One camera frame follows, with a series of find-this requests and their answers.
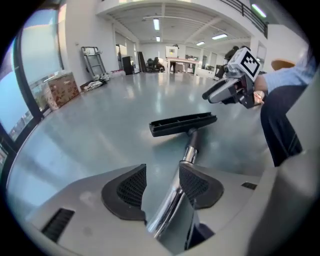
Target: ceiling light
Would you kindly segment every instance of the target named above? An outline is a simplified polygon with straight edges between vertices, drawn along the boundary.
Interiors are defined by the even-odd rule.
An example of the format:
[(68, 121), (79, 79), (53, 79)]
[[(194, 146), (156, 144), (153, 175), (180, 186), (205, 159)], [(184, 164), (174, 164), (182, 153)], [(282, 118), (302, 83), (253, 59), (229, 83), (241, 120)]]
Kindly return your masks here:
[(226, 34), (219, 34), (219, 35), (216, 35), (214, 37), (212, 37), (213, 40), (217, 40), (217, 39), (220, 39), (220, 38), (226, 38), (227, 35)]
[(160, 29), (159, 19), (158, 18), (154, 18), (153, 19), (153, 25), (154, 25), (154, 29), (155, 30), (159, 30)]
[(251, 4), (252, 8), (255, 9), (258, 14), (260, 14), (262, 17), (266, 18), (267, 15), (254, 3), (254, 4)]

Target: concrete floor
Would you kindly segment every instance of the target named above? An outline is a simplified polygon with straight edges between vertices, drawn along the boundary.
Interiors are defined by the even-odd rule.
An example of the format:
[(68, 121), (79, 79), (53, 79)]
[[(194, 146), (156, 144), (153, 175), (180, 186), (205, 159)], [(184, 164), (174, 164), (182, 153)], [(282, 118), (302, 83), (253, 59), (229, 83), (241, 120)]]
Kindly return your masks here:
[(9, 177), (8, 202), (28, 214), (66, 185), (114, 169), (145, 163), (147, 220), (163, 199), (185, 152), (185, 134), (152, 137), (149, 123), (212, 112), (203, 128), (196, 163), (260, 176), (273, 166), (260, 123), (260, 107), (210, 104), (202, 93), (212, 79), (189, 74), (141, 73), (117, 77), (49, 114), (18, 154)]

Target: glass wall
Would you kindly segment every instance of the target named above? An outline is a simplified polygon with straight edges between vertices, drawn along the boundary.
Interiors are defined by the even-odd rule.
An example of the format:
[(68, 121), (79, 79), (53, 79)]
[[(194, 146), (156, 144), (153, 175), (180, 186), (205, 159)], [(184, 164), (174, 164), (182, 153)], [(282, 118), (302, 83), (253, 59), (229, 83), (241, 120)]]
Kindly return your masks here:
[(58, 44), (58, 10), (36, 11), (24, 24), (21, 59), (27, 83), (40, 111), (49, 108), (46, 80), (62, 70)]
[(0, 70), (0, 122), (12, 140), (16, 140), (32, 120), (20, 91), (13, 61), (13, 45), (9, 47)]

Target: ceiling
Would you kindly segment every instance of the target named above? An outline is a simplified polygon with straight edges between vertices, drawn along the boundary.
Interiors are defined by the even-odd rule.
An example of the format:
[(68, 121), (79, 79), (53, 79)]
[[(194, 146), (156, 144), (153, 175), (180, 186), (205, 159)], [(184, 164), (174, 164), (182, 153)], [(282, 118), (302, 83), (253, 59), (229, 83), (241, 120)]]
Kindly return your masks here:
[[(120, 22), (143, 43), (185, 44), (204, 48), (217, 54), (227, 53), (233, 46), (249, 46), (250, 35), (240, 25), (206, 11), (182, 3), (148, 3), (123, 7), (108, 13)], [(160, 30), (155, 30), (153, 19), (160, 21)], [(212, 37), (227, 34), (228, 37), (213, 40)]]

